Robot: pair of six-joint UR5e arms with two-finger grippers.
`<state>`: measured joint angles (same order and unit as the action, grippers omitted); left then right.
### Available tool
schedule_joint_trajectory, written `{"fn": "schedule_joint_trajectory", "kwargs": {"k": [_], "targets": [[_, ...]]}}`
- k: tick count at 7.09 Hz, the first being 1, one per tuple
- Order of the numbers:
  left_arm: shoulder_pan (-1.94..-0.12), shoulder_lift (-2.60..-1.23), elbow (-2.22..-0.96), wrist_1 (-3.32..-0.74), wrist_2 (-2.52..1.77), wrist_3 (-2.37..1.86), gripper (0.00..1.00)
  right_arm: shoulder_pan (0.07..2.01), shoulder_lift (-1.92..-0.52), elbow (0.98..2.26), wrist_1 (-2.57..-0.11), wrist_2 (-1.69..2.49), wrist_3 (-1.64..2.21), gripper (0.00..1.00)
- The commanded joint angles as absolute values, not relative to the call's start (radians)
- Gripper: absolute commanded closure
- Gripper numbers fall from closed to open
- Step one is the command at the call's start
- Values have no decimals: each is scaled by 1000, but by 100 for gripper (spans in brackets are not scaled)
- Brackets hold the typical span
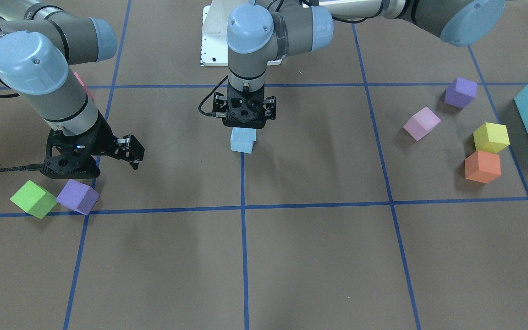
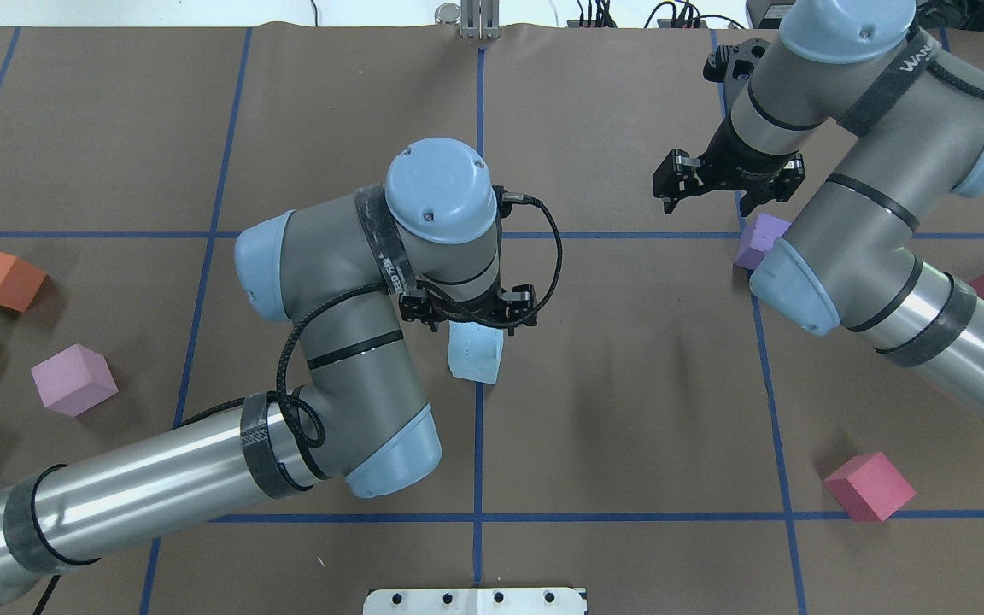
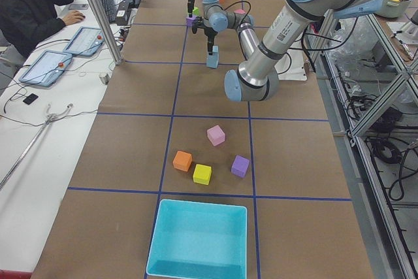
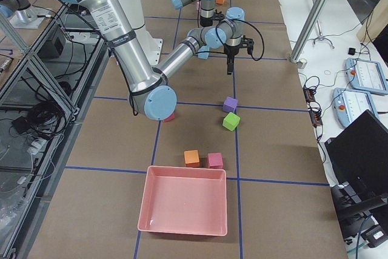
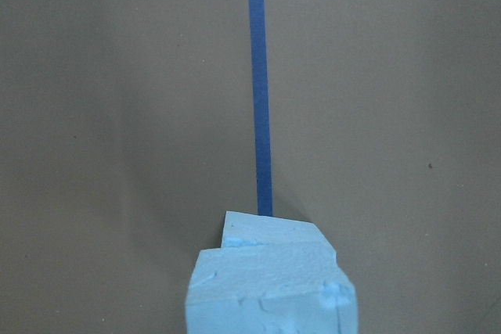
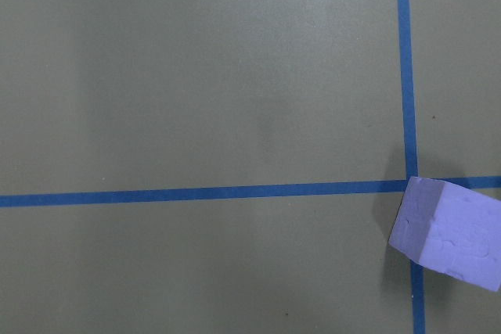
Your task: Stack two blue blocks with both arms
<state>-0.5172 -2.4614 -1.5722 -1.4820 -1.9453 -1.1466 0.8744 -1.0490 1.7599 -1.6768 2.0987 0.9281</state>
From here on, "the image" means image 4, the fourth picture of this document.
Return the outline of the third robot arm grey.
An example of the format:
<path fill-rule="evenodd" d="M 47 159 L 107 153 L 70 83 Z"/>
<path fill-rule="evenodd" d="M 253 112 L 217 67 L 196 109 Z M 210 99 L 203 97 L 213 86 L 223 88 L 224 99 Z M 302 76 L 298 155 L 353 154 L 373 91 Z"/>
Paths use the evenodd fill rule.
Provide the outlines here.
<path fill-rule="evenodd" d="M 36 19 L 36 13 L 29 0 L 1 0 L 1 13 L 6 18 L 15 14 L 25 24 Z"/>

